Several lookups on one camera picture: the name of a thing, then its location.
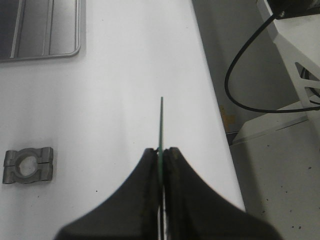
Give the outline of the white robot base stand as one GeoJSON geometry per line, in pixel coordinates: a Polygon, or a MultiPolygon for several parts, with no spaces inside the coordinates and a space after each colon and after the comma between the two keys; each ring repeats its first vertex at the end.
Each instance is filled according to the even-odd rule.
{"type": "MultiPolygon", "coordinates": [[[[320,16],[276,20],[268,28],[299,100],[320,87],[320,16]]],[[[320,237],[320,113],[264,114],[247,121],[231,154],[248,213],[273,225],[285,240],[320,237]]]]}

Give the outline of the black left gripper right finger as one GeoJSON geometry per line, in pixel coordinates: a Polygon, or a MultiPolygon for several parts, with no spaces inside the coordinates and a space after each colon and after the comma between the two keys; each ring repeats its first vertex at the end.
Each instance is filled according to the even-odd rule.
{"type": "Polygon", "coordinates": [[[163,153],[170,240],[278,240],[270,224],[240,210],[212,188],[176,147],[163,153]]]}

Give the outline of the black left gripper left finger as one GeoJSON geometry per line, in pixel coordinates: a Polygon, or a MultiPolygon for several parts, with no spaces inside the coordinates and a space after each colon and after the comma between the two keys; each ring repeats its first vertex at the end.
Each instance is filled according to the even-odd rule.
{"type": "Polygon", "coordinates": [[[143,155],[125,182],[102,204],[65,225],[57,240],[156,240],[160,205],[157,152],[143,155]]]}

